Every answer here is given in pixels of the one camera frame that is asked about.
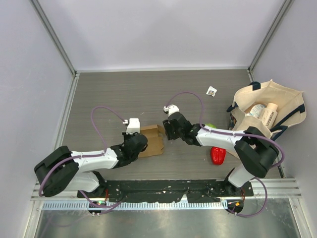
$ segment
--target gray wooden tabletop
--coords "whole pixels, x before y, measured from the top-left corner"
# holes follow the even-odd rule
[[[63,144],[70,150],[102,150],[103,144],[95,132],[90,112],[95,106],[108,106],[125,119],[139,118],[142,125],[161,124],[167,118],[163,106],[176,93],[193,91],[206,107],[203,123],[227,129],[235,92],[250,83],[247,71],[182,70],[81,73],[71,108]],[[215,97],[206,95],[209,86],[218,91]],[[176,104],[191,123],[199,122],[200,102],[193,95],[180,95]],[[95,122],[109,146],[123,142],[125,126],[107,110],[96,111]],[[114,170],[100,170],[106,179],[224,179],[240,161],[227,153],[222,165],[213,165],[210,147],[185,144],[182,140],[164,139],[162,155],[140,158]],[[279,178],[277,168],[267,178]]]

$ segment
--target black mounting plate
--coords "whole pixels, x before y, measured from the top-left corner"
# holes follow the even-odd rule
[[[219,197],[239,197],[241,191],[230,195],[225,182],[217,179],[187,180],[108,180],[110,202],[179,202],[184,194],[189,203],[219,202]],[[243,185],[244,196],[253,196],[250,182]]]

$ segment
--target white wall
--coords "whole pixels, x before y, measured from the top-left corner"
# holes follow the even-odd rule
[[[0,1],[0,22],[0,231],[21,238],[33,168],[53,149],[71,74],[29,1]]]
[[[289,128],[278,142],[286,150],[285,172],[295,177],[312,224],[317,207],[317,1],[296,0],[255,68],[256,81],[271,78],[304,91],[307,118]]]
[[[249,66],[283,0],[40,0],[77,70]]]

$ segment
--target small white packet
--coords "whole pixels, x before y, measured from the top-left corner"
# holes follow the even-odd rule
[[[213,88],[213,87],[209,87],[208,88],[208,90],[207,90],[207,95],[211,95],[211,96],[213,96],[214,97],[214,95],[216,94],[216,92],[217,92],[217,90],[215,89],[215,88]]]

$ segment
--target brown box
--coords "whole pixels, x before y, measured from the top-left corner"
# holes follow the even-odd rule
[[[163,154],[163,136],[165,135],[164,127],[157,124],[142,126],[140,128],[140,133],[147,137],[148,146],[145,151],[139,154],[139,158]]]

